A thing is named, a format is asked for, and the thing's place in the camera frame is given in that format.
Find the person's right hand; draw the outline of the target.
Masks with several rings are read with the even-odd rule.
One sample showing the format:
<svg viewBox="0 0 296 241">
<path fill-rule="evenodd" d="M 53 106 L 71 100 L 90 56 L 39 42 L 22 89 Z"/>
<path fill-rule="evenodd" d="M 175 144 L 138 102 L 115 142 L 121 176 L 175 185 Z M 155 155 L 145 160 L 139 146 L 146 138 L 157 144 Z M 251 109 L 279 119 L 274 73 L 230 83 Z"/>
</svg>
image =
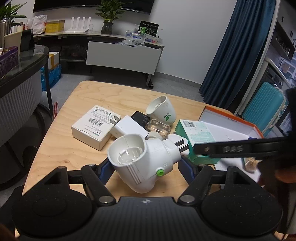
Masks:
<svg viewBox="0 0 296 241">
<path fill-rule="evenodd" d="M 277 180 L 284 182 L 284 183 L 295 183 L 296 182 L 296 169 L 282 169 L 282 170 L 276 170 L 275 171 L 275 177 Z"/>
</svg>

